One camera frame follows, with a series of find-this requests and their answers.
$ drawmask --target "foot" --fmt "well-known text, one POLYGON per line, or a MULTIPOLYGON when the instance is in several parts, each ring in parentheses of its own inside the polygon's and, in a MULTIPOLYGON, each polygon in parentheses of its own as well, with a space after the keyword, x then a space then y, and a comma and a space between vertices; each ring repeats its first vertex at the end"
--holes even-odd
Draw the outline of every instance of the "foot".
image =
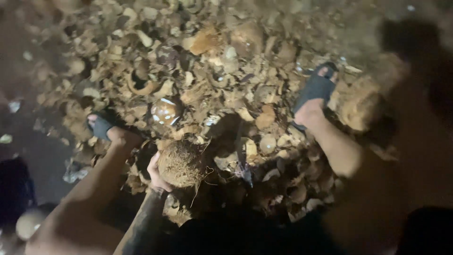
MULTIPOLYGON (((97 118, 98 116, 95 114, 91 114, 88 116, 88 123, 91 125, 92 128, 94 128, 97 118)), ((143 139, 139 135, 119 127, 110 128, 107 131, 107 137, 112 142, 120 142, 126 145, 131 145, 133 147, 138 147, 143 142, 143 139)))
MULTIPOLYGON (((318 75, 324 77, 327 72, 328 68, 324 67, 321 68, 318 75)), ((338 72, 335 72, 330 80, 336 83, 337 78, 338 72)), ((323 105, 324 99, 322 98, 308 100, 294 115, 294 122, 298 125, 304 125, 307 128, 310 128, 313 122, 324 118, 323 105)))

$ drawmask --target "pile of coconut shells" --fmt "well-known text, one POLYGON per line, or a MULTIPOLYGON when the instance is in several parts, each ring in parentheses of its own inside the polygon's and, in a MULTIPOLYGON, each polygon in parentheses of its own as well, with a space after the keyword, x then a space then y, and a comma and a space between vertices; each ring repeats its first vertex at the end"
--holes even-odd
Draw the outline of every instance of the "pile of coconut shells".
POLYGON ((35 44, 58 45, 62 54, 57 66, 36 60, 31 76, 42 91, 38 103, 62 112, 74 135, 73 161, 94 166, 106 153, 109 143, 85 123, 108 109, 147 138, 126 164, 129 189, 146 191, 146 162, 159 149, 162 177, 177 187, 164 213, 179 225, 213 201, 283 211, 291 221, 334 202, 342 182, 316 142, 290 125, 291 105, 317 65, 336 62, 340 81, 329 107, 349 130, 366 131, 379 86, 362 69, 228 1, 81 1, 57 5, 57 21, 35 2, 42 20, 19 19, 35 44), (216 199, 213 189, 222 191, 216 199))

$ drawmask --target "hand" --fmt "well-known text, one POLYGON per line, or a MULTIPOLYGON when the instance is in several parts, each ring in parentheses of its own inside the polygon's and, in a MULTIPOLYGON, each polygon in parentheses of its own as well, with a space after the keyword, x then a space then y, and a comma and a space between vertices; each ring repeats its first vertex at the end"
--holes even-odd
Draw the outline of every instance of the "hand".
POLYGON ((171 185, 164 181, 159 174, 159 168, 157 166, 157 162, 159 161, 160 157, 160 152, 157 152, 152 158, 151 161, 149 162, 148 165, 148 173, 149 176, 151 177, 151 185, 153 189, 160 188, 160 189, 165 189, 168 192, 171 192, 173 188, 171 185))

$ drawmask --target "round coconut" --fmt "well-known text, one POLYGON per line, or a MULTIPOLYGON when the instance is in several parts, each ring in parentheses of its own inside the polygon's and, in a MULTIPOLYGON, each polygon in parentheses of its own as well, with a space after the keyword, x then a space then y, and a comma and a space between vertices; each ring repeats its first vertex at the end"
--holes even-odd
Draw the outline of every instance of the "round coconut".
POLYGON ((169 144, 161 153, 158 166, 162 179, 178 188, 197 186, 206 176, 204 156, 187 140, 169 144))

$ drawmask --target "tattoo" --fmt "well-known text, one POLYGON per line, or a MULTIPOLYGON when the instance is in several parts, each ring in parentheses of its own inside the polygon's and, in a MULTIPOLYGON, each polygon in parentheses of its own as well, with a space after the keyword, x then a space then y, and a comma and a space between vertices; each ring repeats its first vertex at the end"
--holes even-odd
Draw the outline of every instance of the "tattoo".
POLYGON ((164 190, 150 191, 146 195, 134 221, 117 247, 117 251, 120 249, 118 254, 152 254, 157 243, 162 211, 164 210, 167 195, 168 193, 164 190))

